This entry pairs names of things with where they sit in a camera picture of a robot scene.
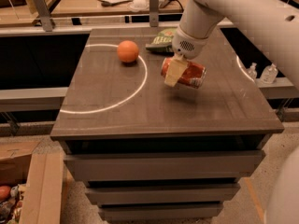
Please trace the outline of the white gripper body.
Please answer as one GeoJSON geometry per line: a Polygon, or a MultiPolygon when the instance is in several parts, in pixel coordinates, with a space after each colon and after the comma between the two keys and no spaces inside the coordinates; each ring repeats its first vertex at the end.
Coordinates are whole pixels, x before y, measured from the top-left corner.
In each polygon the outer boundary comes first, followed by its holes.
{"type": "Polygon", "coordinates": [[[207,39],[197,39],[185,34],[180,27],[177,28],[172,39],[172,49],[178,56],[191,60],[196,58],[206,45],[207,39]]]}

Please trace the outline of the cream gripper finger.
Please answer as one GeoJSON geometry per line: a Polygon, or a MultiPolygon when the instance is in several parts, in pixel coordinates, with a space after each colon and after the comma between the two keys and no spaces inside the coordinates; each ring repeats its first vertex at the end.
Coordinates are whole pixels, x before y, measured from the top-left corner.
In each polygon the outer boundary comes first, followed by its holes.
{"type": "Polygon", "coordinates": [[[188,61],[183,55],[174,55],[172,58],[166,58],[164,64],[168,65],[164,83],[170,87],[174,87],[187,69],[188,61]]]}

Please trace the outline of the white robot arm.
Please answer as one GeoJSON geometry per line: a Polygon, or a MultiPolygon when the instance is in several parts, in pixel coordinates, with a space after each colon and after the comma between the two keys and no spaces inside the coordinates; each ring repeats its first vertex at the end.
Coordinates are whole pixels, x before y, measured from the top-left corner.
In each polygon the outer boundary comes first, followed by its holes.
{"type": "MultiPolygon", "coordinates": [[[[189,0],[172,40],[165,83],[174,86],[215,26],[230,20],[299,89],[299,11],[279,0],[189,0]]],[[[265,224],[299,224],[299,147],[285,160],[265,224]]]]}

